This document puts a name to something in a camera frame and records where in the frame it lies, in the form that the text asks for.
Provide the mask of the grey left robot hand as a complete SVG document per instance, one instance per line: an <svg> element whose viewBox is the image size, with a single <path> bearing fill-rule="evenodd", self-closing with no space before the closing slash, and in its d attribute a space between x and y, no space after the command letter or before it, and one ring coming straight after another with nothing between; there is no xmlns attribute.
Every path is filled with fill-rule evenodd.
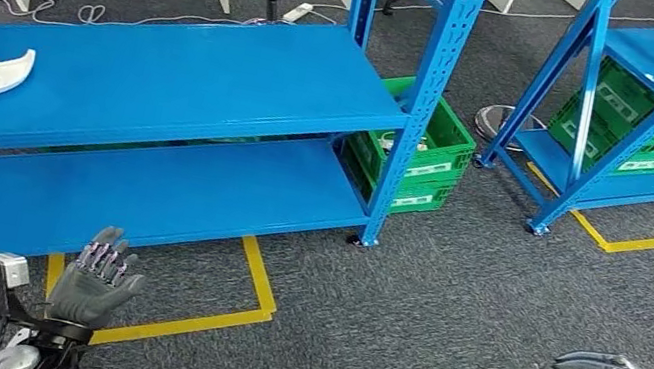
<svg viewBox="0 0 654 369"><path fill-rule="evenodd" d="M146 278L130 272L138 257L128 252L123 233L116 226L103 228L68 263L47 297L47 318L100 329L142 291Z"/></svg>

